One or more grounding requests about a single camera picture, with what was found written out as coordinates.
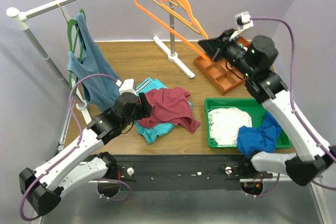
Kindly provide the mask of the maroon tank top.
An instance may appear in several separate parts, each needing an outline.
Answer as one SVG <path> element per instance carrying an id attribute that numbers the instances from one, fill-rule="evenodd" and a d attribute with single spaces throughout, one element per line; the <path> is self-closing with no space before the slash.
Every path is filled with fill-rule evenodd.
<path id="1" fill-rule="evenodd" d="M 152 107 L 151 116 L 138 120 L 138 125 L 152 129 L 161 123 L 180 124 L 190 133 L 194 133 L 200 122 L 193 116 L 188 101 L 190 95 L 189 91 L 181 87 L 150 90 L 145 96 Z"/>

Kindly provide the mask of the orange hanger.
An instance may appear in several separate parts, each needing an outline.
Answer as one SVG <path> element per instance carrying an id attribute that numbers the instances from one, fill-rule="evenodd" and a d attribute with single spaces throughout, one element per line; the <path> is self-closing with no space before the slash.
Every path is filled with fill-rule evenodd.
<path id="1" fill-rule="evenodd" d="M 184 9 L 182 9 L 181 7 L 176 7 L 172 4 L 169 4 L 168 2 L 166 2 L 166 4 L 171 7 L 173 10 L 175 10 L 177 13 L 179 13 L 180 15 L 182 15 L 184 18 L 188 19 L 188 16 L 186 14 L 186 12 L 184 11 Z M 189 42 L 186 38 L 184 38 L 181 34 L 179 34 L 172 25 L 169 25 L 167 23 L 165 23 L 163 20 L 159 19 L 157 16 L 155 16 L 152 12 L 150 12 L 147 8 L 145 8 L 144 6 L 140 5 L 139 2 L 138 4 L 135 6 L 140 9 L 141 11 L 143 11 L 144 13 L 146 13 L 149 17 L 151 17 L 154 21 L 156 21 L 157 23 L 159 23 L 160 25 L 162 25 L 165 29 L 167 29 L 172 35 L 176 36 L 178 39 L 180 39 L 183 43 L 185 43 L 188 47 L 190 47 L 194 52 L 196 52 L 199 56 L 202 56 L 203 58 L 208 60 L 207 55 L 202 52 L 200 49 L 198 49 L 194 44 L 192 44 L 191 42 Z M 172 14 L 169 13 L 170 18 L 172 19 L 177 19 L 175 17 L 173 17 Z"/>

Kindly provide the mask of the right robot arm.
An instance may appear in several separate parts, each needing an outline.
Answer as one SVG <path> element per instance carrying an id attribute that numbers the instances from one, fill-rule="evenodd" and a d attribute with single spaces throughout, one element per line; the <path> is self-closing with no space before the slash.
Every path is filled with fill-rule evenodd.
<path id="1" fill-rule="evenodd" d="M 209 59 L 226 60 L 246 77 L 249 94 L 276 119 L 296 149 L 291 154 L 253 152 L 242 163 L 241 171 L 249 178 L 259 172 L 284 174 L 297 185 L 305 186 L 334 163 L 335 146 L 317 134 L 290 101 L 291 93 L 285 82 L 271 70 L 278 56 L 274 41 L 258 35 L 245 50 L 237 39 L 231 39 L 234 33 L 234 29 L 229 29 L 217 38 L 198 41 L 198 45 Z"/>

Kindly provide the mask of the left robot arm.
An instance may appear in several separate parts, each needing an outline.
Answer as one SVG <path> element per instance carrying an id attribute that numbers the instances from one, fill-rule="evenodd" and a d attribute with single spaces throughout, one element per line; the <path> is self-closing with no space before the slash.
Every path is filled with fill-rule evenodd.
<path id="1" fill-rule="evenodd" d="M 107 152 L 94 155 L 86 164 L 85 158 L 112 139 L 136 120 L 151 115 L 151 105 L 144 93 L 125 92 L 114 106 L 95 116 L 70 145 L 45 164 L 25 168 L 19 174 L 21 205 L 30 203 L 37 216 L 50 213 L 62 197 L 76 187 L 94 179 L 116 178 L 116 159 Z"/>

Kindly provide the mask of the blue-grey hanging tank top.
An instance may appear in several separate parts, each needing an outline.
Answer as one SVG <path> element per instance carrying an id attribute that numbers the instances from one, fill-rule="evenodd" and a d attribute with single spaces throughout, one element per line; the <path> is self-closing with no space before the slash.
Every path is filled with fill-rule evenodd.
<path id="1" fill-rule="evenodd" d="M 113 107 L 119 96 L 119 87 L 117 87 L 115 81 L 120 79 L 120 77 L 113 71 L 112 67 L 103 56 L 99 46 L 90 36 L 83 10 L 80 10 L 73 19 L 78 22 L 85 47 L 82 54 L 82 63 L 78 61 L 80 52 L 79 43 L 76 45 L 74 54 L 70 50 L 68 51 L 68 71 L 79 80 L 98 73 L 107 74 L 113 77 L 113 79 L 110 79 L 107 77 L 96 76 L 82 82 L 83 94 L 86 102 L 88 104 L 96 105 L 101 111 L 105 111 Z M 75 33 L 76 29 L 73 27 L 72 41 L 74 41 Z"/>

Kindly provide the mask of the green hanger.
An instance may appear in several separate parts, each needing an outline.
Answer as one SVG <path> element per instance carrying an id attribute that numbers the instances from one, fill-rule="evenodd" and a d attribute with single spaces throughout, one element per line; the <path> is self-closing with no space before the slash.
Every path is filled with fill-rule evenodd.
<path id="1" fill-rule="evenodd" d="M 76 33 L 74 41 L 72 41 L 72 28 L 75 27 Z M 85 47 L 85 43 L 83 42 L 82 34 L 79 29 L 78 22 L 75 19 L 70 19 L 67 21 L 67 36 L 68 36 L 68 42 L 69 42 L 69 50 L 74 54 L 76 51 L 76 45 L 79 43 L 80 46 L 80 52 L 79 52 L 79 58 L 78 61 L 80 63 L 83 62 L 82 54 L 83 49 Z"/>

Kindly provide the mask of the orange compartment tray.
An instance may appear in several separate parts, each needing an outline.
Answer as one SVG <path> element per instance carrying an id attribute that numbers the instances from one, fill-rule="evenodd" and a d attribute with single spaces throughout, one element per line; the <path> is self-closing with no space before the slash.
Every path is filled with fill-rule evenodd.
<path id="1" fill-rule="evenodd" d="M 226 60 L 212 62 L 198 56 L 194 59 L 194 65 L 221 95 L 245 83 L 245 77 Z"/>

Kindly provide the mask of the turquoise folded shirt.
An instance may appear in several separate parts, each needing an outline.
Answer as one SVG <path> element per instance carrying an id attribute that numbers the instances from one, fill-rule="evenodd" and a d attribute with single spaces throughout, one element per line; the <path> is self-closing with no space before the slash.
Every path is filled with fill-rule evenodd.
<path id="1" fill-rule="evenodd" d="M 143 82 L 141 82 L 137 86 L 136 92 L 137 94 L 139 94 L 140 92 L 143 92 L 146 94 L 150 90 L 158 90 L 160 88 L 167 88 L 167 87 L 158 79 L 146 78 Z M 147 129 L 147 128 L 144 128 L 138 125 L 138 120 L 135 122 L 136 130 L 138 131 L 139 134 L 144 136 L 147 144 L 149 145 L 153 144 L 159 136 L 163 136 L 169 133 L 171 130 L 173 130 L 175 126 L 177 125 L 173 125 L 171 123 L 161 123 L 152 129 Z"/>

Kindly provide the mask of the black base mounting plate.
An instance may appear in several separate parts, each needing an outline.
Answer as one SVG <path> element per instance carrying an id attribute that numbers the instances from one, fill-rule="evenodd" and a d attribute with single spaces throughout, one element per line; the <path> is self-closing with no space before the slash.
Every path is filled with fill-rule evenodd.
<path id="1" fill-rule="evenodd" d="M 100 153 L 112 168 L 108 178 L 121 178 L 134 191 L 225 189 L 271 179 L 268 172 L 249 172 L 242 155 L 114 155 Z"/>

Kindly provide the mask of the green plastic bin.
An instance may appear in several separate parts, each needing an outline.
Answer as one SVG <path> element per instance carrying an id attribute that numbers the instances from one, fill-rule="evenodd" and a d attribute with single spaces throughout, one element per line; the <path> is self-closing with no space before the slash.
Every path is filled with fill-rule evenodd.
<path id="1" fill-rule="evenodd" d="M 208 122 L 208 113 L 213 109 L 219 108 L 233 108 L 236 107 L 242 111 L 247 112 L 252 119 L 252 127 L 261 126 L 266 109 L 262 105 L 258 104 L 253 99 L 211 99 L 208 98 L 205 100 L 205 113 L 206 113 L 206 126 L 207 126 L 207 141 L 208 145 L 211 148 L 237 148 L 237 145 L 218 145 L 214 140 L 210 139 L 209 136 L 209 122 Z M 276 149 L 279 148 L 290 148 L 292 146 L 291 141 L 284 131 L 281 132 L 281 135 L 278 137 L 276 142 Z"/>

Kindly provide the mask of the white cloth in bin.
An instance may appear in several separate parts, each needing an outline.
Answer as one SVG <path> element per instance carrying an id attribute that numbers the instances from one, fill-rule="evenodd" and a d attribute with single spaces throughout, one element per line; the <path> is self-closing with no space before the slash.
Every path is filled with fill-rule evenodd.
<path id="1" fill-rule="evenodd" d="M 209 111 L 208 122 L 210 139 L 218 145 L 237 145 L 239 129 L 252 127 L 251 116 L 236 107 Z"/>

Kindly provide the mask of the royal blue cloth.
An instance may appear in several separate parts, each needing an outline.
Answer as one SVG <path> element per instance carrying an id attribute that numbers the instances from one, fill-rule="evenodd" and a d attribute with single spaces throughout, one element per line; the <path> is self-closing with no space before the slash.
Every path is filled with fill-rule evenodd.
<path id="1" fill-rule="evenodd" d="M 276 149 L 276 142 L 281 132 L 280 124 L 269 112 L 266 112 L 261 126 L 242 126 L 239 128 L 237 136 L 238 151 L 245 156 L 255 152 L 272 153 Z"/>

